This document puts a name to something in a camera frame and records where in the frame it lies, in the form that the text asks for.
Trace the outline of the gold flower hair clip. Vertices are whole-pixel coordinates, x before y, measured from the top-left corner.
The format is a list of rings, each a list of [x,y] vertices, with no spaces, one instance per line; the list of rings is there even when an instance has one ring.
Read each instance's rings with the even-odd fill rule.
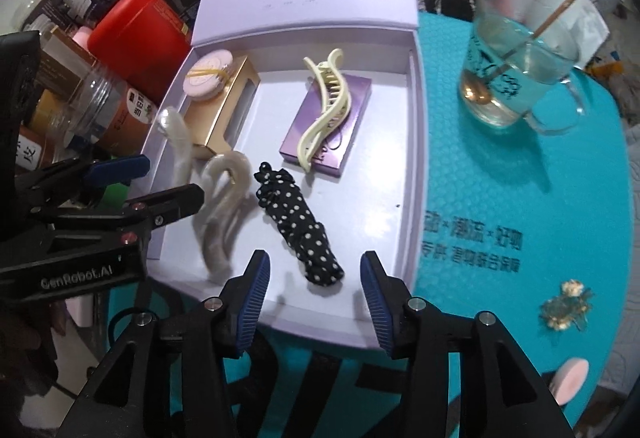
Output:
[[[568,280],[560,285],[560,292],[540,306],[540,318],[554,332],[564,332],[575,326],[583,331],[592,308],[593,291],[584,283]]]

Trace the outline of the red canister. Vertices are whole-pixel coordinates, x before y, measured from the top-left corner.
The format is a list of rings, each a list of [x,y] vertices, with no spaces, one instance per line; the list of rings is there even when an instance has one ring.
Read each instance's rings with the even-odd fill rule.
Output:
[[[93,28],[89,52],[154,104],[191,47],[189,26],[164,0],[119,0]]]

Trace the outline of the teal bubble mailer mat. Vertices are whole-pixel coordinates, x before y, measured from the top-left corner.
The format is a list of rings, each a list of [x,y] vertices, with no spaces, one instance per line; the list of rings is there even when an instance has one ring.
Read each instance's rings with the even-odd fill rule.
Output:
[[[634,231],[627,146],[611,94],[578,72],[572,79],[587,112],[575,128],[562,135],[540,135],[525,123],[492,129],[457,94],[470,24],[431,13],[419,22],[416,34],[329,29],[309,43],[252,53],[262,81],[236,146],[253,165],[283,165],[279,147],[307,90],[305,56],[322,60],[340,48],[344,71],[372,82],[342,175],[293,170],[343,281],[311,286],[254,201],[231,239],[235,271],[255,250],[271,259],[259,328],[279,377],[264,437],[358,437],[396,406],[396,395],[356,384],[366,364],[380,375],[393,366],[378,348],[361,291],[368,250],[442,311],[495,312],[538,371],[586,359],[585,385],[564,410],[570,424],[608,360]],[[554,332],[540,306],[568,280],[593,291],[588,324]]]

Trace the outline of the cream hair claw clip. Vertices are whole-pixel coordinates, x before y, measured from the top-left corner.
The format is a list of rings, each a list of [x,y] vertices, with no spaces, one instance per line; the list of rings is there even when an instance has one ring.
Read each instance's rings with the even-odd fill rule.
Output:
[[[303,132],[297,143],[296,157],[299,166],[308,173],[314,154],[323,141],[344,123],[352,109],[352,96],[346,77],[341,73],[344,53],[333,49],[326,60],[316,64],[305,56],[303,62],[318,84],[320,114]]]

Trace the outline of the grey marble claw clip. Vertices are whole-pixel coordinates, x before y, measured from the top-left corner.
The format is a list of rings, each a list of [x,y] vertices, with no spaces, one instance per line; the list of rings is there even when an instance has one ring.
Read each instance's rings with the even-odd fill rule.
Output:
[[[210,158],[201,173],[204,204],[194,216],[194,233],[200,243],[207,279],[222,284],[231,273],[224,249],[227,234],[250,189],[252,167],[238,151]]]

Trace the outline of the black polka dot scrunchie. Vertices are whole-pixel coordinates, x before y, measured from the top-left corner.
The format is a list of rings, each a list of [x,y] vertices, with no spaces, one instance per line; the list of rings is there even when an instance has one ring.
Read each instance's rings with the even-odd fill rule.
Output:
[[[326,228],[311,212],[291,173],[263,161],[254,178],[259,207],[302,265],[305,279],[321,287],[340,283],[345,272],[333,254]]]

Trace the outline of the pink round compact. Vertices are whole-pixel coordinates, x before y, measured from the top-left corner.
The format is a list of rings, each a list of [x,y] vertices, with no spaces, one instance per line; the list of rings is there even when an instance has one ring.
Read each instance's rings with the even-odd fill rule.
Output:
[[[183,78],[184,94],[196,101],[219,94],[232,75],[233,61],[228,50],[215,50],[199,58]]]

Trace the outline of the glass mug with water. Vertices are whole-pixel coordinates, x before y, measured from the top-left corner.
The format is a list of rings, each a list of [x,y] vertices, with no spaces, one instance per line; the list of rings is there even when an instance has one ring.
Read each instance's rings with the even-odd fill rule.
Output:
[[[590,0],[476,0],[459,96],[482,123],[560,135],[586,115],[572,81],[608,39]]]

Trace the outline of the pink round mirror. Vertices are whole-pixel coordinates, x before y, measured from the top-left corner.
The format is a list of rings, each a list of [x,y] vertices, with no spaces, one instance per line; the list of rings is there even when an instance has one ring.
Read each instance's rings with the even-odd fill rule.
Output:
[[[549,390],[559,406],[566,406],[584,386],[589,362],[584,358],[570,358],[552,375]]]

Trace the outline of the clear jar brown contents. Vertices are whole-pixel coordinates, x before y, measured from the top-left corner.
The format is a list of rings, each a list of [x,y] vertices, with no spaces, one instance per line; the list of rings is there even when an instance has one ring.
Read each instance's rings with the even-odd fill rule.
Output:
[[[64,109],[61,142],[97,145],[117,156],[139,154],[152,127],[155,104],[108,68],[92,68]]]

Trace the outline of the gold spoon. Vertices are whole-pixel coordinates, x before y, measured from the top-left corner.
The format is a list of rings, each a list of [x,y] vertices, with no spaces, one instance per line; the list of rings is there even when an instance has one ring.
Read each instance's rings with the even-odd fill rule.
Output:
[[[480,108],[528,111],[578,59],[577,43],[562,23],[575,2],[562,1],[546,17],[538,14],[542,6],[536,1],[517,18],[480,14],[460,77],[462,98]]]

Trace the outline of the gold rectangular box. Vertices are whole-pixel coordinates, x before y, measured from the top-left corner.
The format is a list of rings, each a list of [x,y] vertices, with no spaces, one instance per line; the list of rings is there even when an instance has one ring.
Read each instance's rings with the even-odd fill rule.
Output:
[[[224,90],[204,101],[190,98],[183,115],[191,132],[193,156],[203,161],[233,150],[260,83],[247,55],[233,58],[232,75]]]

